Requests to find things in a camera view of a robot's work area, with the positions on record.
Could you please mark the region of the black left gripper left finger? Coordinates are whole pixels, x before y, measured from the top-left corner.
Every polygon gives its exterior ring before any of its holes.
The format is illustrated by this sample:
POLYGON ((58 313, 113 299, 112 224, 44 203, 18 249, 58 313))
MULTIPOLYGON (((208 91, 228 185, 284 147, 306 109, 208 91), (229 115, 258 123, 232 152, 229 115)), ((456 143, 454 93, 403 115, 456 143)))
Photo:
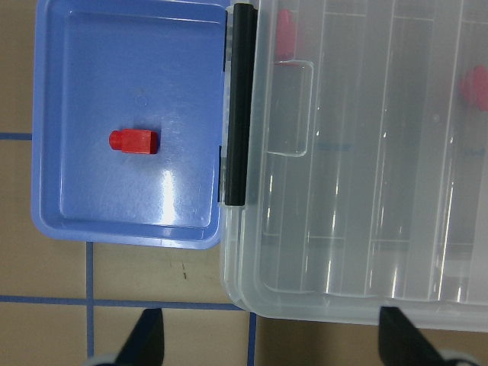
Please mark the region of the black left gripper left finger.
POLYGON ((162 365, 165 357, 165 336, 162 310, 145 309, 124 346, 115 358, 115 365, 162 365))

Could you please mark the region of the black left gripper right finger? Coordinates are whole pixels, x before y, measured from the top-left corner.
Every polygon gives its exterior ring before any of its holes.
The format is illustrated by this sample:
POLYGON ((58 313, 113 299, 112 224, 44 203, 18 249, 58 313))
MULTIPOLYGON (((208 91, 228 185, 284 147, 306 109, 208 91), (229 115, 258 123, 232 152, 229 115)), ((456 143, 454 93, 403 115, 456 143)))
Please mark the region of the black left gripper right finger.
POLYGON ((398 307, 379 312, 379 356, 384 365, 449 365, 398 307))

